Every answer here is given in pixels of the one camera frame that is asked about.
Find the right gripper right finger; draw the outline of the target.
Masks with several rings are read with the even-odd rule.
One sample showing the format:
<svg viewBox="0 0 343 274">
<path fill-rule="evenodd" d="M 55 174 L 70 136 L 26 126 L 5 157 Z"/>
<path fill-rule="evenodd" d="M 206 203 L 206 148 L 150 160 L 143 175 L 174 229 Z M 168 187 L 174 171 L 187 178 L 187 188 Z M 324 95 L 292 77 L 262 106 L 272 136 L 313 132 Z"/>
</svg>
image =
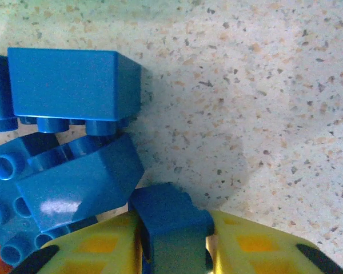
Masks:
<svg viewBox="0 0 343 274">
<path fill-rule="evenodd" d="M 310 241 L 221 211 L 210 212 L 213 273 L 343 273 Z"/>
</svg>

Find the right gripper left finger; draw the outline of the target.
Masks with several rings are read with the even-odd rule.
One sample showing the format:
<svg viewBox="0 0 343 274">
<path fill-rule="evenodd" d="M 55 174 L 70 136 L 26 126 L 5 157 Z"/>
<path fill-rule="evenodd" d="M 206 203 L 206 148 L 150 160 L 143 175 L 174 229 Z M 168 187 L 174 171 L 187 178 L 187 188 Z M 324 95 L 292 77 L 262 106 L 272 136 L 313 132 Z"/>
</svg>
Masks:
<svg viewBox="0 0 343 274">
<path fill-rule="evenodd" d="M 139 216 L 125 212 L 47 242 L 13 273 L 141 273 Z"/>
</svg>

